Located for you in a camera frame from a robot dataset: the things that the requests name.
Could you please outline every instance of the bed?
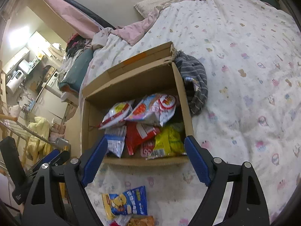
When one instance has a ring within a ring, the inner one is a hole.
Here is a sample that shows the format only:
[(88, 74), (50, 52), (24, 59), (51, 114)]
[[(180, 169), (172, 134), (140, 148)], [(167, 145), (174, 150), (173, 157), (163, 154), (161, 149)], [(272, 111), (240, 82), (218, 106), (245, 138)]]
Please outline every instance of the bed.
[[(196, 140), (232, 164), (250, 161), (273, 222), (300, 181), (301, 37), (292, 17), (259, 0), (173, 3), (134, 46), (109, 34), (94, 52), (82, 87), (106, 69), (162, 43), (197, 58), (208, 79), (208, 100), (193, 117)], [(87, 188), (102, 222), (102, 192), (147, 187), (155, 225), (188, 225), (206, 192), (190, 163), (162, 167), (102, 164)], [(231, 185), (216, 217), (225, 214)]]

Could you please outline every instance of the blue gripper pad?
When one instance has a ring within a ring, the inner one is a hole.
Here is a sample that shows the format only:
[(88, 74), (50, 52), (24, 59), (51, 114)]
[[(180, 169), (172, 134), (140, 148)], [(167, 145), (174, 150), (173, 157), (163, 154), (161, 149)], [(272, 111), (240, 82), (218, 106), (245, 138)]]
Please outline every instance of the blue gripper pad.
[(210, 172), (208, 166), (204, 159), (202, 158), (201, 154), (199, 153), (196, 145), (200, 147), (198, 142), (192, 136), (188, 136), (184, 140), (184, 147), (185, 151), (188, 155), (188, 158), (197, 174), (199, 181), (203, 182), (207, 187), (211, 184), (211, 179), (209, 177)]
[(55, 158), (60, 151), (58, 149), (54, 149), (48, 155), (43, 158), (43, 163), (49, 163), (53, 158)]
[(106, 138), (102, 138), (101, 140), (97, 141), (97, 143), (94, 144), (94, 146), (91, 148), (93, 149), (93, 153), (91, 154), (84, 167), (84, 174), (81, 181), (84, 187), (93, 182), (108, 149), (108, 141)]

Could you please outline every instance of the yellow cloth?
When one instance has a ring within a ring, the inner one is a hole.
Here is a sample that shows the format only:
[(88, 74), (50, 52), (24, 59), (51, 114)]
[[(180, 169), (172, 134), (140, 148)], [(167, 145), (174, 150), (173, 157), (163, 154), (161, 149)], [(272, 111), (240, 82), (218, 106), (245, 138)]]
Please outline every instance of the yellow cloth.
[[(30, 129), (33, 132), (36, 132), (41, 137), (48, 139), (50, 124), (47, 121), (47, 119), (44, 117), (35, 117), (35, 122), (30, 123), (28, 125), (28, 129)], [(37, 137), (35, 137), (34, 135), (31, 135), (29, 142), (28, 142), (27, 152), (30, 153), (32, 157), (34, 157), (33, 153), (34, 153), (37, 141), (38, 141)], [(41, 141), (38, 151), (41, 151), (43, 148), (44, 148), (43, 153), (44, 153), (44, 155), (46, 155), (47, 149), (50, 148), (50, 145), (44, 141)]]

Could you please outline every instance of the striped cloth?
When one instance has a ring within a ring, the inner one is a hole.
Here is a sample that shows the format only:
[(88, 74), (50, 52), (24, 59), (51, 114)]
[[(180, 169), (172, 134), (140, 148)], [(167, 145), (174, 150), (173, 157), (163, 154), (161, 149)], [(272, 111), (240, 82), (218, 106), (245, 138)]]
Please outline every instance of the striped cloth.
[(205, 67), (195, 57), (182, 51), (176, 53), (174, 62), (184, 81), (191, 115), (198, 115), (208, 98)]

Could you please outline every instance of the white pillow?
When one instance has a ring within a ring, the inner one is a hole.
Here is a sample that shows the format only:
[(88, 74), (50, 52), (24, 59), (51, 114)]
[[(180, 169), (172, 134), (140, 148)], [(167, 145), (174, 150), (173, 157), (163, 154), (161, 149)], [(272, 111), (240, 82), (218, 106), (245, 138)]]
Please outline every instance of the white pillow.
[(172, 3), (172, 2), (180, 2), (182, 0), (144, 0), (138, 2), (134, 8), (143, 16), (143, 18), (147, 18), (147, 15), (150, 11), (154, 9), (154, 7), (158, 5), (162, 5), (164, 3)]

